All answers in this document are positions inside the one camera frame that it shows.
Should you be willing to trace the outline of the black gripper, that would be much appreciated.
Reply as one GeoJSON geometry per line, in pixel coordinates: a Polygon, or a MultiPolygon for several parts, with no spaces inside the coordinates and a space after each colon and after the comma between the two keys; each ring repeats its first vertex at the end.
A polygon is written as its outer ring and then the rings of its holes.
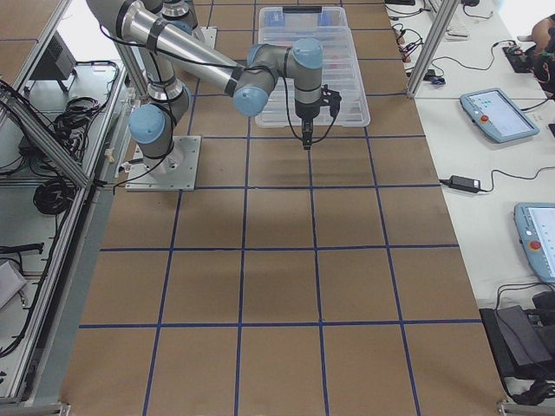
{"type": "Polygon", "coordinates": [[[313,120],[320,114],[322,107],[329,109],[332,122],[335,122],[340,109],[342,96],[339,92],[329,89],[327,84],[320,87],[319,96],[310,103],[296,100],[296,115],[302,120],[302,144],[304,150],[310,150],[313,140],[313,120]]]}

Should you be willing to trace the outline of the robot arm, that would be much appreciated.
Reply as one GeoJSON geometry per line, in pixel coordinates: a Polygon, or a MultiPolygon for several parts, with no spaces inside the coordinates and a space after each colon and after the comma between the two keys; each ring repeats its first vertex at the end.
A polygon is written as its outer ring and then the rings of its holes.
{"type": "Polygon", "coordinates": [[[313,122],[321,108],[328,107],[332,118],[340,112],[341,95],[323,84],[323,45],[317,39],[301,38],[288,47],[256,44],[241,65],[203,42],[191,1],[90,1],[88,7],[108,38],[140,49],[152,92],[174,85],[173,65],[179,65],[254,117],[278,82],[292,80],[304,149],[316,143],[313,122]]]}
{"type": "Polygon", "coordinates": [[[198,27],[193,1],[164,0],[161,15],[174,26],[191,35],[198,27]]]}

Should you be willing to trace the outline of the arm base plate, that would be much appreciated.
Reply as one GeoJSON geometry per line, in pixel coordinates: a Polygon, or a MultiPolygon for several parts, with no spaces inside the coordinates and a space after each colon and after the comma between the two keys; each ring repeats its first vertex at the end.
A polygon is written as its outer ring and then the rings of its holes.
{"type": "Polygon", "coordinates": [[[145,159],[136,145],[134,157],[142,161],[128,169],[129,181],[125,188],[131,192],[193,191],[201,141],[200,135],[173,136],[173,150],[160,164],[158,160],[145,159]]]}
{"type": "Polygon", "coordinates": [[[198,26],[193,30],[193,36],[207,45],[209,48],[214,49],[216,44],[218,29],[216,27],[208,26],[201,27],[198,26]]]}

